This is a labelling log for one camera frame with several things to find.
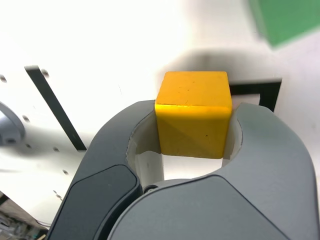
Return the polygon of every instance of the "wooden block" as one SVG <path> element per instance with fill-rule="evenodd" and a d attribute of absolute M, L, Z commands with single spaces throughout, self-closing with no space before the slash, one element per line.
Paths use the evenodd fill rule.
<path fill-rule="evenodd" d="M 167 72 L 155 101 L 161 152 L 222 158 L 231 113 L 226 72 Z"/>

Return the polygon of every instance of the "black tape line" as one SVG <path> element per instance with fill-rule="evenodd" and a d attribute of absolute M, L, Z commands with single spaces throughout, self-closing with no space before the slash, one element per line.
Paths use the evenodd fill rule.
<path fill-rule="evenodd" d="M 232 95 L 260 94 L 260 106 L 264 106 L 275 111 L 281 81 L 250 83 L 250 84 L 231 84 L 230 93 Z"/>
<path fill-rule="evenodd" d="M 51 87 L 49 86 L 46 78 L 41 73 L 39 67 L 27 66 L 25 67 L 25 70 L 28 73 L 31 80 L 33 81 L 36 88 L 38 89 L 38 91 L 40 92 L 40 94 L 42 95 L 45 102 L 48 104 L 53 115 L 58 120 L 59 124 L 61 125 L 65 134 L 68 136 L 68 138 L 72 142 L 75 149 L 77 149 L 78 151 L 87 150 L 86 146 L 82 142 L 77 131 L 75 130 L 74 126 L 69 120 L 66 112 L 62 108 L 60 102 L 58 101 L 56 95 L 54 94 Z"/>

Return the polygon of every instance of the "screw hole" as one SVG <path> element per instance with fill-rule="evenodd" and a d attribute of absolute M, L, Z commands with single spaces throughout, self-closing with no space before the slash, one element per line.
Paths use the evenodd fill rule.
<path fill-rule="evenodd" d="M 3 75 L 0 75 L 0 80 L 1 80 L 1 82 L 5 83 L 5 84 L 7 83 L 7 79 Z"/>
<path fill-rule="evenodd" d="M 47 71 L 47 70 L 42 69 L 42 70 L 41 70 L 41 73 L 42 73 L 42 75 L 43 75 L 43 76 L 45 76 L 46 78 L 48 78 L 48 77 L 49 77 L 49 73 L 48 73 L 48 71 Z"/>
<path fill-rule="evenodd" d="M 23 120 L 25 120 L 27 123 L 30 123 L 30 120 L 29 120 L 29 118 L 28 118 L 26 115 L 23 115 L 22 118 L 23 118 Z"/>
<path fill-rule="evenodd" d="M 16 140 L 13 139 L 13 138 L 8 138 L 5 140 L 7 144 L 15 144 L 16 143 Z"/>

